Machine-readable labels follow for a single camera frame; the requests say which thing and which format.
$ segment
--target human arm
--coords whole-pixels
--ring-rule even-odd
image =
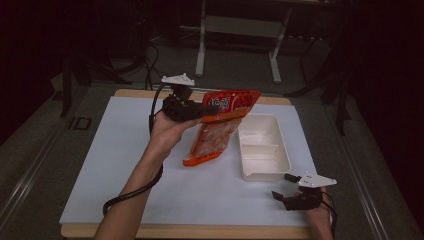
[[[329,204],[327,190],[321,187],[324,201]],[[305,211],[306,218],[311,225],[312,236],[316,240],[333,240],[331,233],[330,209],[323,203],[319,207]]]
[[[132,192],[151,182],[183,132],[197,120],[177,123],[163,112],[155,116],[150,141],[120,195]],[[95,239],[134,239],[140,226],[150,190],[113,205],[97,229]]]

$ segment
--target packaged food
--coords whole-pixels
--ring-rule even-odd
[[[218,158],[228,146],[228,142],[258,100],[261,92],[255,90],[233,90],[208,92],[203,97],[202,106],[218,105],[219,113],[204,116],[195,141],[184,166],[196,166]]]

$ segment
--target black wire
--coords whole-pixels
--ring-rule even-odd
[[[167,84],[167,83],[162,84],[162,85],[159,87],[159,89],[156,91],[155,97],[153,98],[151,114],[150,114],[150,116],[149,116],[149,132],[150,132],[150,134],[152,133],[152,128],[153,128],[153,119],[154,119],[154,117],[155,117],[155,115],[156,115],[156,114],[154,114],[154,112],[155,112],[155,106],[156,106],[156,101],[157,101],[157,99],[158,99],[158,97],[159,97],[159,93],[160,93],[160,91],[161,91],[161,90],[162,90],[162,89],[163,89],[166,85],[168,85],[168,84]],[[135,191],[132,191],[132,192],[126,193],[126,194],[124,194],[124,195],[120,195],[120,196],[118,196],[118,197],[112,198],[112,199],[110,199],[109,201],[107,201],[107,202],[103,205],[103,215],[106,215],[106,214],[107,214],[107,212],[109,211],[109,209],[110,209],[113,205],[115,205],[115,204],[117,204],[117,203],[119,203],[119,202],[122,202],[122,201],[128,200],[128,199],[130,199],[130,198],[136,197],[136,196],[138,196],[138,195],[140,195],[140,194],[142,194],[142,193],[144,193],[144,192],[148,191],[149,189],[151,189],[151,188],[152,188],[152,187],[153,187],[156,183],[158,183],[158,182],[159,182],[159,179],[162,177],[162,173],[163,173],[163,164],[160,166],[159,172],[156,174],[155,178],[154,178],[152,181],[150,181],[148,184],[144,185],[143,187],[141,187],[141,188],[139,188],[139,189],[137,189],[137,190],[135,190]]]
[[[117,203],[119,203],[119,202],[122,202],[122,201],[125,201],[125,200],[128,200],[128,199],[130,199],[130,198],[133,198],[133,197],[135,197],[135,196],[138,196],[138,195],[140,195],[140,194],[142,194],[142,193],[144,193],[144,192],[147,192],[149,189],[151,189],[157,182],[159,182],[159,179],[162,177],[162,173],[163,173],[163,165],[161,165],[160,166],[160,169],[159,169],[159,172],[156,174],[156,176],[155,176],[155,178],[152,180],[152,181],[150,181],[148,184],[146,184],[146,185],[144,185],[143,187],[141,187],[141,188],[139,188],[139,189],[137,189],[137,190],[135,190],[135,191],[132,191],[132,192],[129,192],[129,193],[126,193],[126,194],[124,194],[124,195],[121,195],[121,196],[118,196],[118,197],[116,197],[116,198],[113,198],[113,199],[111,199],[111,200],[109,200],[109,201],[107,201],[104,205],[103,205],[103,215],[106,215],[107,214],[107,212],[109,211],[109,209],[113,206],[113,205],[115,205],[115,204],[117,204]]]
[[[153,102],[152,102],[152,108],[150,111],[150,116],[149,116],[149,131],[150,134],[152,133],[152,129],[153,129],[153,120],[155,118],[155,107],[156,107],[156,101],[158,100],[159,97],[159,93],[160,91],[162,91],[162,89],[168,85],[167,83],[163,83],[162,85],[160,85],[160,87],[158,88],[158,90],[156,91],[155,97],[153,98]]]
[[[331,211],[331,215],[333,217],[333,222],[331,223],[331,234],[333,235],[333,238],[336,239],[336,224],[337,224],[337,213],[336,210],[331,207],[328,203],[325,201],[322,201],[322,204],[324,204],[328,209]]]

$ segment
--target hand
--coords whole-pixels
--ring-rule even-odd
[[[200,119],[174,122],[163,112],[157,113],[145,155],[153,154],[153,159],[165,160],[171,153],[171,149],[181,140],[184,131],[199,122]]]
[[[323,194],[323,200],[330,205],[328,199],[327,189],[321,187]],[[333,235],[331,233],[330,223],[330,209],[324,204],[320,204],[319,207],[305,211],[306,217],[309,224],[311,225],[312,234],[316,239],[332,240]]]

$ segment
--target white tray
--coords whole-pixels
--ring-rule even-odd
[[[275,116],[247,115],[238,128],[238,135],[245,181],[278,181],[290,172],[290,160]]]

